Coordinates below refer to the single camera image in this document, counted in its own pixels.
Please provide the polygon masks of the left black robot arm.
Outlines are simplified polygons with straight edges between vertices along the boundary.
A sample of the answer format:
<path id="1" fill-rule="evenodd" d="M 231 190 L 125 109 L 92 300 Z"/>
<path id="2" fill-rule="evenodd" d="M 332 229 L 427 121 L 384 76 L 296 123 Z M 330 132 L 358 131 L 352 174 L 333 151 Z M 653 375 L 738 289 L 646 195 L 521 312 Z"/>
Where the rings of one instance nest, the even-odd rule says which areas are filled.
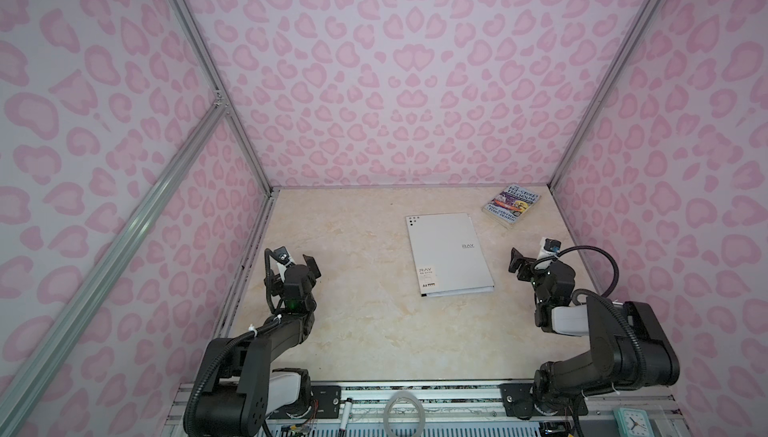
<path id="1" fill-rule="evenodd" d="M 187 435 L 255 436 L 273 412 L 301 416 L 313 407 L 307 370 L 272 369 L 314 326 L 321 271 L 314 257 L 303 258 L 296 263 L 284 247 L 264 250 L 270 315 L 259 327 L 208 344 L 182 418 Z"/>

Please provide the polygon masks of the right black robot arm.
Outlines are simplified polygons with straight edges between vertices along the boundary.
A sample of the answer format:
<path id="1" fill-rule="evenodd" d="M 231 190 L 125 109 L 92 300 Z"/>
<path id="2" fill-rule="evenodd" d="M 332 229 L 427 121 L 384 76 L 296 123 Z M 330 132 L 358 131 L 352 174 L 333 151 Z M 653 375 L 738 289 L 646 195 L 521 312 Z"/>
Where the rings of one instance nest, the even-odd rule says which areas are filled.
<path id="1" fill-rule="evenodd" d="M 679 359 L 653 308 L 644 302 L 615 302 L 616 260 L 609 287 L 597 293 L 576 286 L 575 270 L 563 257 L 578 252 L 547 239 L 537 257 L 510 252 L 509 272 L 532 286 L 534 323 L 545 333 L 586 337 L 587 351 L 543 363 L 529 384 L 500 387 L 509 417 L 586 414 L 589 397 L 645 387 L 671 386 L 681 373 Z"/>

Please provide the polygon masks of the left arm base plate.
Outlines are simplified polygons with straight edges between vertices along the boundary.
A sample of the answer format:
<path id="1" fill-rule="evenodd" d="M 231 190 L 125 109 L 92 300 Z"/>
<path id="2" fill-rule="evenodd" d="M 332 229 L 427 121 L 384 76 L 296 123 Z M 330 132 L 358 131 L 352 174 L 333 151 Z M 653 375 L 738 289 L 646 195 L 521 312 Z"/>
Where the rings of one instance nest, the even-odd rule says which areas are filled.
<path id="1" fill-rule="evenodd" d="M 306 406 L 302 408 L 299 418 L 307 420 L 310 417 L 319 420 L 338 419 L 341 414 L 343 399 L 342 388 L 339 385 L 315 385 L 305 392 Z"/>

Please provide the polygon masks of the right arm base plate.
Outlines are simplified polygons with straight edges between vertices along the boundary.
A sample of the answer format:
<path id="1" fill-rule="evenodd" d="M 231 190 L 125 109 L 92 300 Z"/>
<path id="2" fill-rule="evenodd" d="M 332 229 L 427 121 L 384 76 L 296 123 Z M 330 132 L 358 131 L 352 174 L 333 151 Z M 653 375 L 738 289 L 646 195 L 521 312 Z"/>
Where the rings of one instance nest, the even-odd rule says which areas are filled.
<path id="1" fill-rule="evenodd" d="M 507 417 L 531 420 L 540 417 L 566 417 L 573 412 L 581 416 L 589 413 L 582 397 L 575 399 L 557 398 L 555 401 L 539 402 L 533 395 L 533 382 L 511 381 L 498 386 L 501 402 Z"/>

